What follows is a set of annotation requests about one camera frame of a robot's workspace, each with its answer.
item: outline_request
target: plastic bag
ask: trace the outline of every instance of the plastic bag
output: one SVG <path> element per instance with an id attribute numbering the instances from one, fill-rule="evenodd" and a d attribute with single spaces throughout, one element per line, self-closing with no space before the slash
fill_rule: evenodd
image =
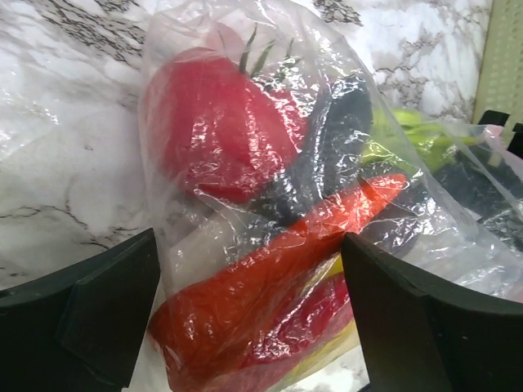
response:
<path id="1" fill-rule="evenodd" d="M 501 127 L 396 118 L 435 179 L 514 252 L 523 252 L 523 161 L 503 148 Z"/>
<path id="2" fill-rule="evenodd" d="M 144 77 L 167 296 L 149 333 L 172 390 L 281 390 L 355 345 L 338 251 L 370 221 L 375 243 L 417 236 L 414 264 L 510 296 L 518 260 L 430 177 L 345 39 L 305 8 L 163 2 Z"/>

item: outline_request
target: beige pegboard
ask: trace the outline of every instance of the beige pegboard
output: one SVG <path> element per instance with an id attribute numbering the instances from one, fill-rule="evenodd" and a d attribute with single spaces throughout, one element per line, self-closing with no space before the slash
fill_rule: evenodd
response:
<path id="1" fill-rule="evenodd" d="M 523 0 L 493 0 L 474 108 L 474 123 L 487 110 L 508 113 L 503 140 L 523 122 Z"/>

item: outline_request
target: tomato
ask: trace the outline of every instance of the tomato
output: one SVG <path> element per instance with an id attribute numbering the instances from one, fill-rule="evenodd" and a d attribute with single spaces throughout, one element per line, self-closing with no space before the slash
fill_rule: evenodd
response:
<path id="1" fill-rule="evenodd" d="M 290 92 L 265 91 L 211 49 L 182 52 L 141 102 L 150 157 L 178 186 L 246 203 L 288 167 L 306 134 Z"/>

